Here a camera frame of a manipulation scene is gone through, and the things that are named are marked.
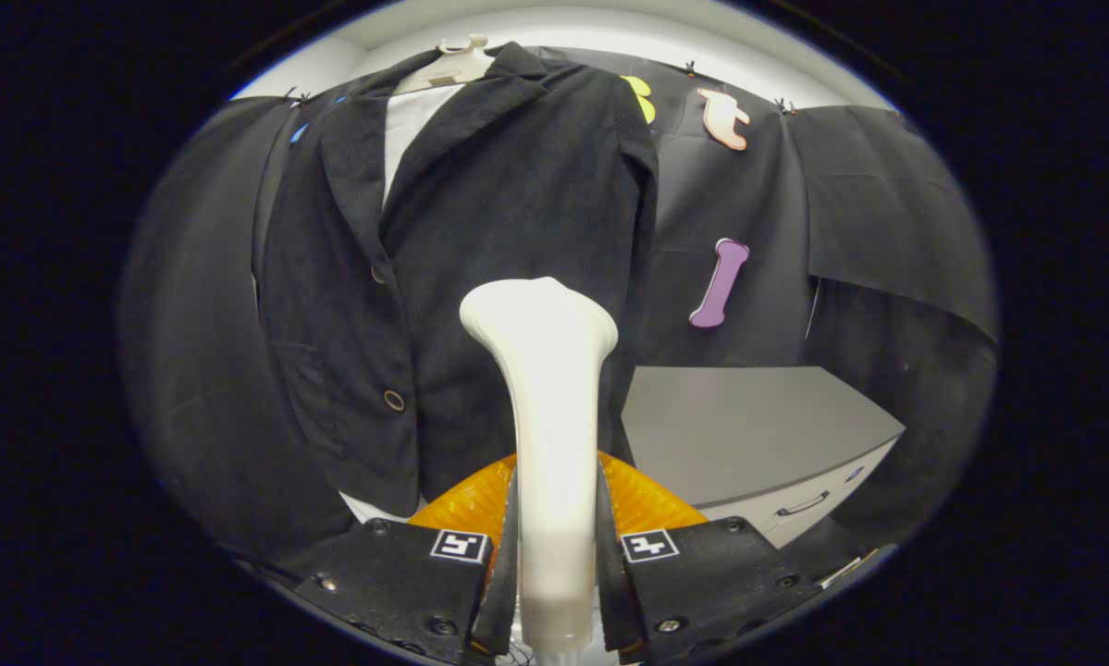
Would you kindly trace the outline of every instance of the jacket button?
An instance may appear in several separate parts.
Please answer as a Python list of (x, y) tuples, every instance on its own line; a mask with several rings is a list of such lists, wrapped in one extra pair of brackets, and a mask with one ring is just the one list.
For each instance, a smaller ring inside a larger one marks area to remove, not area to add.
[(393, 409), (394, 411), (401, 411), (403, 409), (406, 409), (406, 400), (403, 400), (403, 397), (398, 396), (397, 391), (386, 391), (384, 396), (386, 398), (386, 404), (389, 406), (389, 409)]

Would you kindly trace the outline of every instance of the clothes hanger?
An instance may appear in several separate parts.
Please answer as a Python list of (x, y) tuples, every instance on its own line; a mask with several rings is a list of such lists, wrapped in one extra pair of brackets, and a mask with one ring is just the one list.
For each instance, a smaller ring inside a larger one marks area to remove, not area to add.
[(449, 49), (447, 39), (439, 42), (436, 47), (442, 52), (439, 60), (410, 72), (406, 79), (401, 80), (398, 88), (394, 89), (394, 94), (439, 88), (440, 85), (468, 83), (468, 81), (481, 79), (494, 60), (492, 57), (484, 53), (488, 38), (484, 34), (469, 34), (468, 38), (471, 42), (462, 49)]

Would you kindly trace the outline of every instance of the drawer handle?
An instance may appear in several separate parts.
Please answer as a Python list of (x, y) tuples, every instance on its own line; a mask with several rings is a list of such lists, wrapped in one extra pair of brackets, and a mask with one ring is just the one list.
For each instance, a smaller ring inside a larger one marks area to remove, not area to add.
[(802, 511), (804, 511), (806, 509), (813, 509), (813, 506), (820, 505), (820, 503), (824, 502), (825, 498), (828, 498), (828, 496), (830, 496), (830, 492), (828, 492), (828, 490), (825, 490), (825, 492), (821, 493), (820, 496), (811, 499), (811, 501), (807, 501), (807, 502), (803, 503), (803, 505), (792, 506), (792, 509), (782, 509), (782, 510), (777, 511), (777, 515), (792, 515), (792, 514), (795, 514), (795, 513), (800, 513), (800, 512), (802, 512)]

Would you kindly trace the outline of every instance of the purple bone-shaped cutout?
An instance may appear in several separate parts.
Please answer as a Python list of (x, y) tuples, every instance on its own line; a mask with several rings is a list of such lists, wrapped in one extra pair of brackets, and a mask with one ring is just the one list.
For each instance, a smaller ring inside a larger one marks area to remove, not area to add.
[(719, 255), (719, 263), (714, 266), (714, 275), (711, 275), (711, 285), (706, 287), (705, 298), (699, 309), (690, 312), (690, 324), (698, 328), (712, 328), (726, 319), (723, 308), (728, 307), (731, 287), (735, 284), (739, 268), (752, 254), (747, 245), (736, 244), (731, 238), (721, 238), (715, 244), (714, 252)]

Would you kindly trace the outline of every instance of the white wall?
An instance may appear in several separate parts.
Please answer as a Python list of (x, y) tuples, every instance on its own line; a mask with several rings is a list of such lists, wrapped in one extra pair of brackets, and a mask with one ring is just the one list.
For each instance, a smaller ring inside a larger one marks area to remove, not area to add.
[(364, 57), (365, 50), (347, 39), (333, 35), (317, 39), (251, 81), (233, 98), (283, 96), (293, 85), (298, 86), (294, 96), (324, 92), (353, 79), (350, 73)]
[[(761, 98), (786, 98), (796, 109), (849, 104), (843, 93), (808, 73), (713, 32), (669, 19), (615, 9), (533, 8), (491, 12), (445, 22), (370, 50), (349, 79), (378, 71), (409, 55), (433, 49), (440, 39), (452, 47), (468, 43), (469, 33), (489, 38), (489, 47), (519, 42), (522, 47), (594, 49), (685, 66), (743, 88)], [(874, 94), (872, 105), (888, 105)]]
[(459, 47), (468, 41), (469, 33), (478, 32), (489, 37), (489, 47), (512, 41), (523, 47), (594, 49), (676, 66), (693, 60), (694, 68), (703, 75), (762, 98), (785, 98), (796, 109), (826, 104), (892, 109), (887, 100), (853, 72), (800, 39), (739, 9), (700, 0), (640, 2), (598, 1), (640, 8), (639, 12), (599, 6), (550, 6), (461, 17), (466, 11), (526, 1), (405, 0), (339, 27), (276, 64), (236, 98), (283, 94), (292, 85), (298, 85), (296, 93), (323, 92), (433, 49), (440, 39)]

